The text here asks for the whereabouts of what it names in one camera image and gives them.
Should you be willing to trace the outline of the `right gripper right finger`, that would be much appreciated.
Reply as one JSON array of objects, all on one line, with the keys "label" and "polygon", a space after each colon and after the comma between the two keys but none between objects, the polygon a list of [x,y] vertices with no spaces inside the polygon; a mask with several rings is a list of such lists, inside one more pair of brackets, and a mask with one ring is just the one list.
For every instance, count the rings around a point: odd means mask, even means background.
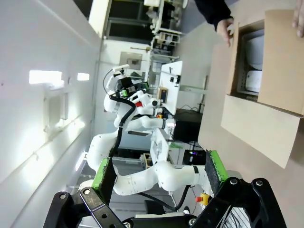
[{"label": "right gripper right finger", "polygon": [[285,228],[286,223],[268,180],[250,183],[229,177],[216,151],[206,152],[205,172],[214,197],[197,217],[199,228],[219,228],[233,208],[242,208],[252,228]]}]

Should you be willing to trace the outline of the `person right hand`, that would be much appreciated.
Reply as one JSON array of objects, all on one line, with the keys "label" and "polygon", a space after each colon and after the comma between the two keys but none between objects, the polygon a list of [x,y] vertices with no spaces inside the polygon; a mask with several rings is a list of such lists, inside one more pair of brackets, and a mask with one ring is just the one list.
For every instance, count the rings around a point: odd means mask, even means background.
[{"label": "person right hand", "polygon": [[223,19],[218,23],[216,29],[217,34],[223,38],[225,44],[227,44],[228,47],[230,47],[231,45],[230,40],[233,38],[233,31],[230,30],[229,28],[233,24],[234,24],[233,18]]}]

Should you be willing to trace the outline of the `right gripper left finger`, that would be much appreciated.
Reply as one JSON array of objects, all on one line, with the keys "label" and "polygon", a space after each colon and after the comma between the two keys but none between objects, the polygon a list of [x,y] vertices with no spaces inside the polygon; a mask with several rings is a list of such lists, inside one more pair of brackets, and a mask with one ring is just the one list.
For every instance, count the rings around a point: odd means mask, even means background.
[{"label": "right gripper left finger", "polygon": [[51,202],[45,228],[77,228],[82,218],[91,216],[100,228],[122,228],[109,203],[116,180],[112,158],[102,159],[93,183],[71,195],[57,192]]}]

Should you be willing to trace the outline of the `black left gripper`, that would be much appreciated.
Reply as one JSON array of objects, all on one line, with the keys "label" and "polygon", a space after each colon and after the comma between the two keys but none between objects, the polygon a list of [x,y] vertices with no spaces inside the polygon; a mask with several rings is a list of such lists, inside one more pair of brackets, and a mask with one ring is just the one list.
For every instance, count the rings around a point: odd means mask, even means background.
[{"label": "black left gripper", "polygon": [[130,77],[124,77],[118,80],[117,95],[119,97],[126,98],[127,94],[131,94],[137,91],[146,91],[148,88],[148,82],[133,84]]}]

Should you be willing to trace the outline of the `person left hand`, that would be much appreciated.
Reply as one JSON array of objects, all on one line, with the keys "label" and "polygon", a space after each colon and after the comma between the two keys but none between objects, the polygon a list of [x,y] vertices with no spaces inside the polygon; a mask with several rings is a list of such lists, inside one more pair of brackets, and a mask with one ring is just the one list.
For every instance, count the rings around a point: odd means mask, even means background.
[{"label": "person left hand", "polygon": [[304,0],[297,0],[292,26],[297,29],[298,37],[304,36]]}]

